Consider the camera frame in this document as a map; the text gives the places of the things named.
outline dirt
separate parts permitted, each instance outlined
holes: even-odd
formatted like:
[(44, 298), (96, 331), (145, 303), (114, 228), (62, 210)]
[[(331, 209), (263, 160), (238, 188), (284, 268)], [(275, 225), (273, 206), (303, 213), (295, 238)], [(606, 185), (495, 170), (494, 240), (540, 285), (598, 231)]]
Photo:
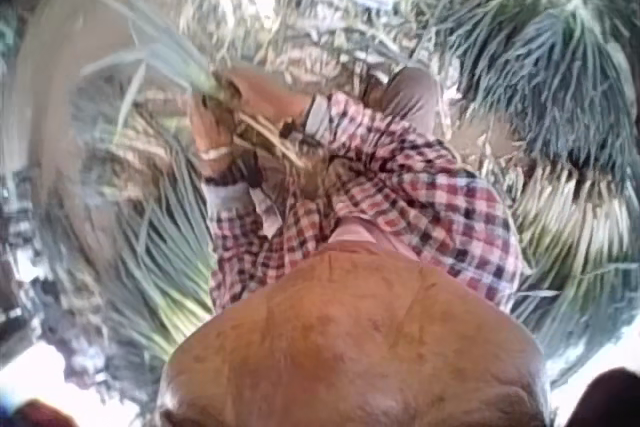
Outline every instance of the dirt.
[[(96, 0), (43, 0), (31, 19), (16, 59), (10, 108), (2, 138), (7, 170), (40, 167), (37, 201), (44, 201), (61, 176), (67, 185), (65, 206), (79, 232), (89, 232), (86, 208), (73, 185), (81, 155), (70, 125), (68, 95), (81, 68), (130, 44), (127, 25)], [(109, 212), (93, 216), (97, 232), (108, 231)], [(102, 234), (88, 239), (106, 247)]]

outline bracelet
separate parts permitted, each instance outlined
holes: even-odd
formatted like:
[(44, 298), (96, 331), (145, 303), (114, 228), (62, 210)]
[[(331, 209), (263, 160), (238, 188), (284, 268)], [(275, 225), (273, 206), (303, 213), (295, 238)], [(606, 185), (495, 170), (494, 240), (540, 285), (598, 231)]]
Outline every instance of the bracelet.
[(217, 149), (209, 149), (206, 152), (199, 152), (198, 156), (202, 160), (211, 161), (218, 160), (220, 157), (224, 157), (232, 152), (231, 147), (218, 147)]

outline man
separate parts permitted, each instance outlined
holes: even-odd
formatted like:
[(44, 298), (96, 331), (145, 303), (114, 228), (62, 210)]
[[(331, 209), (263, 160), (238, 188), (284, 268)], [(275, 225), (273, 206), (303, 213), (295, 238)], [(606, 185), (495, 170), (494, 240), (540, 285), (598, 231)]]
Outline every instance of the man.
[(433, 136), (436, 82), (402, 70), (383, 114), (247, 69), (229, 79), (245, 110), (293, 120), (331, 162), (315, 200), (290, 180), (268, 238), (254, 169), (232, 162), (229, 133), (192, 106), (218, 315), (170, 360), (158, 422), (547, 425), (542, 355), (504, 313), (525, 268), (517, 234), (489, 185)]

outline plaid shirt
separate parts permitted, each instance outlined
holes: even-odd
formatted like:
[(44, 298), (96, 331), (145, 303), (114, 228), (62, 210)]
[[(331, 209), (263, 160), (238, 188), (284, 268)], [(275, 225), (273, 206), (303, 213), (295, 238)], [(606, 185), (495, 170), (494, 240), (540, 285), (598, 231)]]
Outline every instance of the plaid shirt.
[(353, 218), (376, 224), (426, 266), (445, 269), (507, 310), (526, 264), (509, 212), (488, 183), (460, 166), (442, 141), (409, 123), (344, 94), (322, 107), (318, 140), (336, 159), (327, 172), (329, 187), (310, 201), (290, 180), (283, 225), (271, 239), (262, 233), (246, 185), (232, 187), (233, 199), (227, 188), (218, 207), (207, 193), (218, 258), (215, 311), (277, 282), (326, 244), (341, 219)]

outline wristwatch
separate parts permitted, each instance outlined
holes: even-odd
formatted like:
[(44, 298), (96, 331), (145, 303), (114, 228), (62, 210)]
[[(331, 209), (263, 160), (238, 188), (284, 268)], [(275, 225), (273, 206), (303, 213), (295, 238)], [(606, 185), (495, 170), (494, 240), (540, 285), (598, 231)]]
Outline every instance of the wristwatch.
[(204, 183), (216, 187), (228, 187), (246, 182), (252, 189), (262, 186), (262, 170), (258, 165), (258, 155), (255, 151), (245, 151), (237, 157), (222, 173), (205, 177)]

